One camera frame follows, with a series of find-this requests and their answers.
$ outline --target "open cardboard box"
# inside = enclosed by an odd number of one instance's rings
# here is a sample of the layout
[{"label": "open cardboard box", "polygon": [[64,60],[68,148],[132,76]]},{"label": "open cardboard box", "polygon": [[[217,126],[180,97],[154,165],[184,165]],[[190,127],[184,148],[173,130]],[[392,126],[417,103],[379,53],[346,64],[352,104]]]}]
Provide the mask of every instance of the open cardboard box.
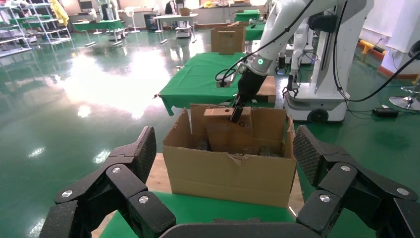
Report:
[{"label": "open cardboard box", "polygon": [[286,158],[198,150],[200,141],[208,138],[206,109],[221,107],[192,104],[191,125],[184,109],[164,139],[163,156],[172,192],[287,207],[296,171],[292,120],[283,143],[285,110],[252,108],[250,112],[255,151],[265,146]]}]

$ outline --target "cardboard flap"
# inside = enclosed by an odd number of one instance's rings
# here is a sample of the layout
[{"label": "cardboard flap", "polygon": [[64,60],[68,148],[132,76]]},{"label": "cardboard flap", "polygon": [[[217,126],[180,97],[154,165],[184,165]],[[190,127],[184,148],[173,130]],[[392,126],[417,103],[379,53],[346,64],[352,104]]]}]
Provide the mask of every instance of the cardboard flap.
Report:
[{"label": "cardboard flap", "polygon": [[284,157],[296,159],[293,155],[293,140],[295,139],[295,125],[292,116],[289,116],[289,127],[286,132],[286,142],[284,143]]},{"label": "cardboard flap", "polygon": [[190,120],[186,108],[181,112],[168,135],[163,140],[163,145],[184,148],[191,147]]},{"label": "cardboard flap", "polygon": [[286,111],[275,108],[253,108],[251,111],[254,138],[283,141]]},{"label": "cardboard flap", "polygon": [[193,134],[207,135],[206,124],[203,120],[203,115],[208,108],[225,108],[225,106],[212,104],[191,104],[191,131]]}]

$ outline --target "wire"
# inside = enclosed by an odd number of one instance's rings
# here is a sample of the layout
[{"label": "wire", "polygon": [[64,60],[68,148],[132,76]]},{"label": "wire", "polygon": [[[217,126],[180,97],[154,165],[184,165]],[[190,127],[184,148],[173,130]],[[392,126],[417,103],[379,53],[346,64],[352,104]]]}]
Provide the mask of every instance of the wire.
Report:
[{"label": "wire", "polygon": [[[236,70],[236,69],[234,69],[232,73],[230,73],[229,75],[227,75],[227,77],[230,77],[231,75],[233,75],[233,74],[235,73],[235,70]],[[219,71],[219,73],[217,73],[217,75],[219,75],[219,74],[221,74],[221,73],[223,73],[223,72],[225,72],[225,71],[227,71],[227,69],[223,69],[223,70]]]},{"label": "wire", "polygon": [[284,31],[282,31],[278,36],[276,36],[274,39],[272,39],[271,41],[269,41],[268,43],[266,43],[265,45],[259,47],[256,51],[251,52],[249,54],[247,54],[246,56],[244,56],[243,58],[239,59],[238,61],[236,61],[236,63],[234,63],[228,70],[227,72],[224,74],[223,78],[221,79],[222,83],[224,83],[224,80],[228,77],[227,73],[229,71],[231,71],[233,69],[233,67],[235,67],[235,65],[237,65],[238,63],[242,62],[242,61],[246,61],[247,58],[249,56],[252,56],[253,54],[257,53],[258,51],[264,49],[265,47],[269,46],[271,43],[275,42],[278,38],[282,37],[284,34],[286,34],[286,32],[290,31],[290,28],[293,27],[296,22],[301,18],[301,16],[305,13],[305,11],[311,6],[312,2],[314,2],[314,0],[310,0],[308,2],[308,4],[306,4],[306,6],[303,8],[303,10],[299,13],[299,15],[295,18],[295,20],[293,20],[293,22],[286,28],[284,29]]},{"label": "wire", "polygon": [[350,112],[354,117],[362,119],[362,120],[376,120],[375,118],[361,118],[361,117],[357,116],[356,114],[353,113],[353,112],[356,112],[356,111],[350,110],[349,104],[348,104],[346,99],[344,99],[344,102],[346,102],[347,111]]},{"label": "wire", "polygon": [[394,65],[395,69],[398,70],[397,66],[395,66],[395,58],[394,58],[394,54],[392,53],[392,64]]},{"label": "wire", "polygon": [[337,32],[335,34],[333,54],[332,54],[332,57],[333,57],[333,59],[332,59],[333,60],[332,61],[332,63],[333,63],[333,71],[332,72],[333,72],[333,76],[334,76],[335,86],[337,87],[337,91],[341,94],[341,96],[343,96],[343,98],[345,100],[350,101],[350,102],[362,102],[362,101],[365,101],[365,100],[373,97],[380,90],[382,90],[384,87],[386,87],[398,74],[400,74],[401,71],[403,71],[414,60],[416,60],[417,57],[420,57],[420,51],[414,57],[412,57],[410,60],[408,60],[399,70],[397,70],[382,86],[380,86],[376,91],[374,91],[373,93],[371,93],[367,97],[364,97],[364,98],[358,99],[358,100],[352,100],[352,99],[347,98],[346,95],[344,94],[343,88],[341,87],[340,79],[338,78],[338,70],[337,70],[337,64],[338,64],[338,62],[336,63],[338,32],[339,32],[339,29],[340,29],[341,22],[343,20],[343,13],[344,13],[344,11],[346,9],[346,6],[347,6],[347,2],[344,3],[343,10],[342,10],[341,16],[340,16],[340,20],[338,22]]}]

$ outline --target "black cable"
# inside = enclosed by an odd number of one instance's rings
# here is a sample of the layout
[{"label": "black cable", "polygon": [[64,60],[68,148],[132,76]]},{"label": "black cable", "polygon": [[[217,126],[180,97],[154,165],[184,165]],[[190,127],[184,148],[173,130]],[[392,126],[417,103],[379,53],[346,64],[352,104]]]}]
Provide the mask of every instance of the black cable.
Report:
[{"label": "black cable", "polygon": [[398,70],[397,66],[395,66],[395,58],[394,58],[394,54],[392,53],[392,64],[394,65],[395,69]]},{"label": "black cable", "polygon": [[314,2],[314,0],[310,0],[308,2],[308,4],[306,4],[306,6],[303,8],[303,10],[299,13],[299,15],[295,18],[295,20],[293,20],[293,22],[286,28],[284,29],[284,31],[282,31],[278,36],[276,36],[274,39],[272,39],[271,41],[269,41],[268,43],[266,43],[265,45],[259,47],[256,51],[251,52],[249,54],[247,54],[246,56],[244,56],[243,58],[239,59],[238,61],[236,61],[236,63],[234,63],[228,70],[227,72],[224,74],[223,78],[221,78],[220,81],[222,81],[222,83],[224,83],[224,80],[228,77],[227,73],[229,71],[231,71],[233,69],[233,67],[235,67],[235,65],[237,65],[238,63],[242,62],[242,61],[246,61],[246,59],[249,56],[252,56],[253,54],[257,53],[258,51],[264,49],[265,47],[269,46],[271,43],[275,42],[278,38],[282,37],[284,34],[286,34],[286,32],[290,31],[290,28],[293,27],[296,22],[301,18],[301,16],[305,13],[305,11],[311,6],[312,2]]},{"label": "black cable", "polygon": [[[227,77],[230,77],[231,75],[233,75],[234,73],[235,73],[235,70],[236,69],[233,69],[233,72],[232,73],[230,73],[229,75],[227,75]],[[223,69],[223,70],[221,70],[221,71],[219,71],[219,73],[217,73],[217,75],[219,75],[220,73],[223,73],[223,72],[225,72],[225,71],[227,71],[227,69]]]},{"label": "black cable", "polygon": [[340,80],[338,79],[338,75],[336,74],[336,70],[337,70],[336,65],[338,64],[338,62],[336,64],[338,32],[339,32],[339,29],[340,29],[341,22],[343,20],[343,13],[344,13],[344,11],[346,9],[346,6],[347,6],[347,2],[344,3],[343,10],[342,10],[341,16],[340,16],[340,20],[338,22],[337,32],[335,34],[333,54],[332,54],[332,57],[333,57],[333,59],[332,59],[333,60],[332,61],[332,63],[333,63],[333,71],[332,72],[333,72],[333,76],[334,76],[335,86],[337,87],[337,91],[341,94],[341,96],[343,96],[343,98],[345,100],[350,101],[350,102],[362,102],[362,101],[365,101],[365,100],[373,97],[380,90],[382,90],[384,87],[386,87],[398,74],[400,74],[409,64],[411,64],[414,60],[416,60],[417,57],[420,56],[420,51],[413,58],[411,58],[410,60],[408,60],[399,70],[397,70],[382,86],[380,86],[372,94],[370,94],[367,97],[364,97],[362,99],[359,99],[359,100],[352,100],[352,99],[347,98],[346,95],[343,92],[343,88],[341,87],[341,83],[340,83]]}]

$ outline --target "wooden table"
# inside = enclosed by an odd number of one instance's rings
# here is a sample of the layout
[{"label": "wooden table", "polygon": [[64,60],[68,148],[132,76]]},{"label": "wooden table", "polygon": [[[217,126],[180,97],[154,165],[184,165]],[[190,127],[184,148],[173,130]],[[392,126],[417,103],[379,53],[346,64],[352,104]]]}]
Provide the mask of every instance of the wooden table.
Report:
[{"label": "wooden table", "polygon": [[[166,169],[165,160],[163,159],[162,153],[157,153],[152,169],[150,170],[149,178],[146,182],[147,187],[150,191],[172,193],[168,171]],[[289,199],[289,209],[293,212],[298,213],[303,206],[302,191],[299,184],[298,174],[296,173],[293,182],[292,191]],[[111,218],[114,216],[115,211],[107,215],[99,227],[92,232],[92,238],[99,238],[108,225]]]}]

